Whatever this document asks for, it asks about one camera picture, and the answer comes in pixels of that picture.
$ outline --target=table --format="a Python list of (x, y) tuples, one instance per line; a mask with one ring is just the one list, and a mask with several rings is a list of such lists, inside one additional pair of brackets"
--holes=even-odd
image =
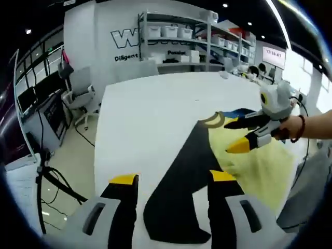
[[(95, 190), (100, 196), (109, 179), (140, 174), (133, 248), (192, 248), (150, 240), (142, 215), (145, 203), (197, 120), (243, 107), (261, 109), (259, 85), (231, 74), (228, 79), (211, 72), (165, 74), (106, 87), (96, 133)], [(206, 192), (193, 198), (200, 228), (211, 232)], [(211, 248), (211, 240), (195, 248)]]

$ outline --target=floor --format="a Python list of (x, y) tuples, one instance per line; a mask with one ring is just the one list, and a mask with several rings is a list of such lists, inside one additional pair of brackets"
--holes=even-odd
[[(83, 124), (77, 128), (93, 144), (95, 144), (97, 122), (98, 117), (89, 117), (89, 129), (87, 131), (84, 130)], [(67, 130), (62, 146), (54, 152), (48, 165), (59, 170), (74, 191), (89, 199), (95, 193), (93, 163), (94, 147), (85, 141), (71, 126)], [(54, 199), (56, 193), (57, 187), (43, 178), (41, 198), (45, 202), (50, 202)], [(67, 216), (71, 215), (79, 206), (76, 199), (61, 190), (59, 190), (55, 201), (50, 205)], [(47, 233), (56, 233), (58, 232), (57, 228), (64, 227), (66, 222), (64, 214), (44, 203), (41, 208)]]

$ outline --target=window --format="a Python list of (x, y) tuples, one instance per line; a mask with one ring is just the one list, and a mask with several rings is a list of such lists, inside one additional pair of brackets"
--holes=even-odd
[(332, 82), (324, 74), (322, 75), (322, 86), (318, 96), (317, 108), (322, 113), (332, 109)]
[(308, 95), (312, 72), (313, 65), (310, 61), (293, 51), (286, 51), (285, 70), (282, 73), (282, 78), (289, 81), (291, 87), (304, 95)]

